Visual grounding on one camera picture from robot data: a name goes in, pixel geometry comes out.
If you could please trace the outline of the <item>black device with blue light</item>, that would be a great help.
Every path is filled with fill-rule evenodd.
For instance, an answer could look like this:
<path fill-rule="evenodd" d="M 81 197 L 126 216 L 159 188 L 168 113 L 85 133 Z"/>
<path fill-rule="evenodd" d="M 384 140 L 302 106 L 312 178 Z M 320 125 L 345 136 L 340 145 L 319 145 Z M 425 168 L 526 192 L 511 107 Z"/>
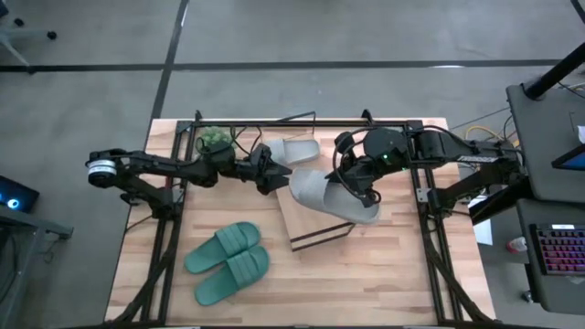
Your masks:
<path fill-rule="evenodd" d="M 37 190 L 0 175 L 0 205 L 12 210 L 30 213 L 38 197 Z"/>

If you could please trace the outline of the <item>grey side stand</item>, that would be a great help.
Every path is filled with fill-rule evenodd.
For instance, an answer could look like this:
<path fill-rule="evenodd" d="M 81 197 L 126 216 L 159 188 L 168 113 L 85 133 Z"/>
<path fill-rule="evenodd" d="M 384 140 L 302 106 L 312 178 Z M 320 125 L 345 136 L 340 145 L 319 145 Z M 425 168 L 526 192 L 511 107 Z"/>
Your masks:
<path fill-rule="evenodd" d="M 47 234 L 66 240 L 74 228 L 0 206 L 0 329 L 19 314 L 28 276 Z"/>

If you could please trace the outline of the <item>green plant in white pot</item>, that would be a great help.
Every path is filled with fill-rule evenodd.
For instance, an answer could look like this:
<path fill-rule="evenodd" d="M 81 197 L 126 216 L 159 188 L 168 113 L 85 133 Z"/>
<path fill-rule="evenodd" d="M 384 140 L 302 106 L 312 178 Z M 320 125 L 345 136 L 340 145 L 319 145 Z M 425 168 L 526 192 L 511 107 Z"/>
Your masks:
<path fill-rule="evenodd" d="M 204 127 L 196 138 L 195 147 L 199 154 L 216 154 L 233 148 L 233 138 L 217 126 Z"/>

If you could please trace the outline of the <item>grey desk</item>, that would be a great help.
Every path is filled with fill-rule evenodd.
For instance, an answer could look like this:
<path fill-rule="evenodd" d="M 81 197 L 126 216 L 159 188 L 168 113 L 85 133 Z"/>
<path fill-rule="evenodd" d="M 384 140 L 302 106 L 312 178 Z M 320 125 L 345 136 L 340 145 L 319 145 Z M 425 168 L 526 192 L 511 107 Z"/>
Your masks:
<path fill-rule="evenodd" d="M 545 275 L 539 262 L 534 228 L 545 224 L 585 226 L 585 171 L 556 169 L 552 162 L 580 146 L 578 125 L 585 125 L 585 100 L 568 90 L 549 90 L 529 99 L 521 86 L 506 95 L 525 156 L 533 193 L 516 201 L 528 246 L 534 300 L 548 312 L 585 315 L 585 275 Z"/>

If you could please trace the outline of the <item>grey rubber slide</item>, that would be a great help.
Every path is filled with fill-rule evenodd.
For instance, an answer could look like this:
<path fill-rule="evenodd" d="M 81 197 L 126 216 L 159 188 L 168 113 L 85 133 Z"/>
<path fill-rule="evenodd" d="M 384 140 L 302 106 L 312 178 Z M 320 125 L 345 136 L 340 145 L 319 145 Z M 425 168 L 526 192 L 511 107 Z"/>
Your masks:
<path fill-rule="evenodd" d="M 313 161 L 320 156 L 320 145 L 313 139 L 273 139 L 264 144 L 271 149 L 271 159 L 279 165 L 297 165 Z"/>
<path fill-rule="evenodd" d="M 378 205 L 364 207 L 341 184 L 331 183 L 327 172 L 312 168 L 296 168 L 289 178 L 289 189 L 295 201 L 304 207 L 343 220 L 371 225 L 379 220 Z"/>

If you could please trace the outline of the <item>dark laptop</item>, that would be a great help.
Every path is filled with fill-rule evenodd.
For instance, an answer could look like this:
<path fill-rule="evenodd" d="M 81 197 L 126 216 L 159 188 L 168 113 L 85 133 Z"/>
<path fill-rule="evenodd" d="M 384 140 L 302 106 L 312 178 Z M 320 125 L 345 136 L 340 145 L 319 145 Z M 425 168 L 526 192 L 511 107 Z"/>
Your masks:
<path fill-rule="evenodd" d="M 553 168 L 585 171 L 585 143 L 551 162 Z"/>

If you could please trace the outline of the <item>green rubber slide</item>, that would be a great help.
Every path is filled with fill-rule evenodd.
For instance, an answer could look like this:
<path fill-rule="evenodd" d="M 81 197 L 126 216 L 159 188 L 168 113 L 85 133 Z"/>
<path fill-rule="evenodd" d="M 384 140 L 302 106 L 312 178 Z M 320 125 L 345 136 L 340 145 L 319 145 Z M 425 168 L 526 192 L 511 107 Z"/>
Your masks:
<path fill-rule="evenodd" d="M 195 299 L 203 306 L 216 304 L 248 288 L 268 272 L 270 256 L 260 245 L 227 259 L 214 274 L 195 288 Z"/>
<path fill-rule="evenodd" d="M 208 271 L 228 258 L 260 243 L 261 233 L 250 222 L 237 222 L 217 230 L 184 258 L 184 266 L 192 274 Z"/>

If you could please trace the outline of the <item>backlit keyboard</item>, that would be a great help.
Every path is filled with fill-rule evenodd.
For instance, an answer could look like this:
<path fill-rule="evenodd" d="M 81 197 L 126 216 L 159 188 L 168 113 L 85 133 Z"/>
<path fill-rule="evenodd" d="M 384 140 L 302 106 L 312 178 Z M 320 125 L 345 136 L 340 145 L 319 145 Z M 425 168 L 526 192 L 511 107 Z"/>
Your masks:
<path fill-rule="evenodd" d="M 529 228 L 544 275 L 585 276 L 585 225 L 531 224 Z"/>

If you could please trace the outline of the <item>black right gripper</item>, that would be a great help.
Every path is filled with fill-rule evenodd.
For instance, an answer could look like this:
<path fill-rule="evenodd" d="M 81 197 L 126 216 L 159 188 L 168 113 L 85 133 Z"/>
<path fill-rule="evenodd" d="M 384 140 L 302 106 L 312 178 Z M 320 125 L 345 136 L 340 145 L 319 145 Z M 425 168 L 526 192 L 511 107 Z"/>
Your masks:
<path fill-rule="evenodd" d="M 325 176 L 330 182 L 345 182 L 353 191 L 365 192 L 361 198 L 364 206 L 380 203 L 380 193 L 371 187 L 381 177 L 377 162 L 366 155 L 358 158 L 345 157 L 337 169 Z"/>

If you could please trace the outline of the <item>wooden shelf with black frame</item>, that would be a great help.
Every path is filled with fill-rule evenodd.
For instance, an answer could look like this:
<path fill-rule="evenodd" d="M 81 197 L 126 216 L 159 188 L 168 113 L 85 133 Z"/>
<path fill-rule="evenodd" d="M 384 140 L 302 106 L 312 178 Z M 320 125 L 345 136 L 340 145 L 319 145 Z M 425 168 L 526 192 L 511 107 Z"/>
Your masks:
<path fill-rule="evenodd" d="M 355 224 L 304 207 L 288 186 L 276 191 L 292 252 L 315 247 L 349 235 Z"/>

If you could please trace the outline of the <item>white paper sheet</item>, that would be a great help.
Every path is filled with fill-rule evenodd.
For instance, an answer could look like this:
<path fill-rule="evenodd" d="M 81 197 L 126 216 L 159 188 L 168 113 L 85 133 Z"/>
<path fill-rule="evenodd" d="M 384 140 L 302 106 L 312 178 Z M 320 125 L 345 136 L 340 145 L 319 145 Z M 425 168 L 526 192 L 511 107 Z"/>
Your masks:
<path fill-rule="evenodd" d="M 468 209 L 471 209 L 476 204 L 486 200 L 486 196 L 477 196 L 472 199 L 468 203 Z M 493 245 L 493 235 L 492 235 L 492 226 L 491 220 L 487 219 L 479 224 L 473 225 L 473 231 L 476 238 L 476 242 L 478 244 L 492 246 Z"/>

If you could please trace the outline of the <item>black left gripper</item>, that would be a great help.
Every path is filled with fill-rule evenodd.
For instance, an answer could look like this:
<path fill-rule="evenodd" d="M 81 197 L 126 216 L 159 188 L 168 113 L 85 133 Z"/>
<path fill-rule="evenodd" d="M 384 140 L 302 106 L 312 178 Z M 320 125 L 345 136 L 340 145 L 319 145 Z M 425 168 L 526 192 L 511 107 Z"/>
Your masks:
<path fill-rule="evenodd" d="M 289 185 L 289 178 L 293 170 L 286 165 L 278 164 L 271 161 L 270 179 L 266 175 L 267 158 L 263 155 L 254 155 L 236 161 L 236 173 L 238 179 L 242 182 L 254 182 L 260 193 L 270 193 L 271 191 Z"/>

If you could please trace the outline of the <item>grey office chair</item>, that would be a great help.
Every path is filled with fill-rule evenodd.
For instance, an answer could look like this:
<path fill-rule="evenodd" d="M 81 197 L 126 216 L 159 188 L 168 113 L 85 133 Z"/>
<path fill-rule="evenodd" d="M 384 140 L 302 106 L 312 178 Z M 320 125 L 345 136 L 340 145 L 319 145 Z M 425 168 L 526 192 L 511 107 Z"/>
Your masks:
<path fill-rule="evenodd" d="M 12 27 L 5 27 L 0 24 L 0 45 L 24 66 L 25 72 L 34 74 L 36 70 L 15 48 L 12 39 L 20 37 L 46 37 L 49 40 L 56 40 L 58 34 L 53 30 L 25 27 L 25 22 L 19 17 L 15 17 L 13 23 L 14 25 Z"/>

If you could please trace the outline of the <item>black pole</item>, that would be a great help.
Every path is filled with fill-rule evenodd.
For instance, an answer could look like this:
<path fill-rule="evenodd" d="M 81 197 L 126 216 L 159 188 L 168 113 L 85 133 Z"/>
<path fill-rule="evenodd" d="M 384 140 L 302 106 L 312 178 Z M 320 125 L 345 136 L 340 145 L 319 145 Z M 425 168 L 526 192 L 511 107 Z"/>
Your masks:
<path fill-rule="evenodd" d="M 564 59 L 547 71 L 540 78 L 528 84 L 523 84 L 525 95 L 531 100 L 541 98 L 554 85 L 561 82 L 573 70 L 585 62 L 585 42 L 570 52 Z"/>

